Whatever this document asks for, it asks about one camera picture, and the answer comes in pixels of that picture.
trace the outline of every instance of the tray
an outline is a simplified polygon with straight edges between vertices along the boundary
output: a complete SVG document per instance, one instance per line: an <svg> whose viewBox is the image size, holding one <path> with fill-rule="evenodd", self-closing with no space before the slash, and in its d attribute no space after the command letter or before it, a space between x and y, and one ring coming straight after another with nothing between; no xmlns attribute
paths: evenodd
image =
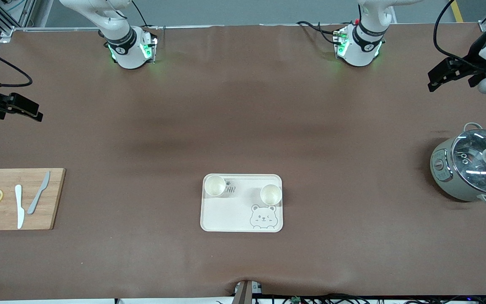
<svg viewBox="0 0 486 304"><path fill-rule="evenodd" d="M219 175L226 181L226 189L219 196L213 197L205 192L205 181L211 175ZM283 225L282 199L278 204L268 206L260 198L260 190L269 184L282 189L282 180L275 174L206 175L202 181L202 229L223 232L280 231Z"/></svg>

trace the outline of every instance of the gray knife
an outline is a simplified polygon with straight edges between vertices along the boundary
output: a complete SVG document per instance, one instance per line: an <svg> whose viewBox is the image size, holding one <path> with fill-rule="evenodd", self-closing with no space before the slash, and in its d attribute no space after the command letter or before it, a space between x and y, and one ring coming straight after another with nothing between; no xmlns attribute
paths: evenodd
<svg viewBox="0 0 486 304"><path fill-rule="evenodd" d="M37 195L35 195L33 202L31 202L31 205L29 205L27 214L33 214L33 212L35 212L35 208L37 208L37 203L39 202L41 193L42 191L44 191L44 189L46 189L46 187L48 187L49 180L50 180L50 171L46 172L46 175L44 176L44 181L42 181L42 184L40 185L39 191L37 192Z"/></svg>

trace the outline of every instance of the white knife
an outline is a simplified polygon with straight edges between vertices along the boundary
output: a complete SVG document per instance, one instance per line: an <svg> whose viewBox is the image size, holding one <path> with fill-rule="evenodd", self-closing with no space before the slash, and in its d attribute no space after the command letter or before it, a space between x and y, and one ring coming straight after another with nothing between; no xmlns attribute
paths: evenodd
<svg viewBox="0 0 486 304"><path fill-rule="evenodd" d="M25 210L22 208L22 185L16 185L14 191L16 192L16 207L18 209L18 229L21 229L25 216Z"/></svg>
<svg viewBox="0 0 486 304"><path fill-rule="evenodd" d="M42 184L40 185L39 191L37 192L37 195L35 195L35 198L33 199L33 202L31 202L31 205L29 205L29 209L27 209L27 214L33 214L35 212L35 208L37 208L37 203L39 202L39 198L41 197L42 191L48 187L48 181L50 180L50 171L46 172L46 175L44 176L44 180L42 181Z"/></svg>

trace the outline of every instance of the white cup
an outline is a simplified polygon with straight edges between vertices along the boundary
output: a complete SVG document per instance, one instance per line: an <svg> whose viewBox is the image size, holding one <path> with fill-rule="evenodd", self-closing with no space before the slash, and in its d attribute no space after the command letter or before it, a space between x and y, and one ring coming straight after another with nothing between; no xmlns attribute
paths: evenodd
<svg viewBox="0 0 486 304"><path fill-rule="evenodd" d="M211 196L219 196L226 189L226 181L220 175L211 175L206 179L204 189Z"/></svg>
<svg viewBox="0 0 486 304"><path fill-rule="evenodd" d="M276 185L265 185L260 191L260 198L264 204L273 206L278 204L282 199L282 191Z"/></svg>

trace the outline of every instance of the brown tablecloth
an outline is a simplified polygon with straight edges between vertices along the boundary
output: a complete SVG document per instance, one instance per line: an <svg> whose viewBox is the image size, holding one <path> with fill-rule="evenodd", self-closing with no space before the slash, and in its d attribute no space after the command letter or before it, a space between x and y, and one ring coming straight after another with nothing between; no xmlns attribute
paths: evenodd
<svg viewBox="0 0 486 304"><path fill-rule="evenodd" d="M443 25L464 55L476 24ZM0 121L0 168L63 167L52 231L0 231L0 300L264 292L486 294L486 205L434 184L430 153L486 127L465 79L427 90L432 25L393 25L365 68L308 27L166 30L158 61L112 62L95 32L20 33L0 56L44 121ZM22 77L0 63L0 81ZM278 233L200 229L208 173L282 177Z"/></svg>

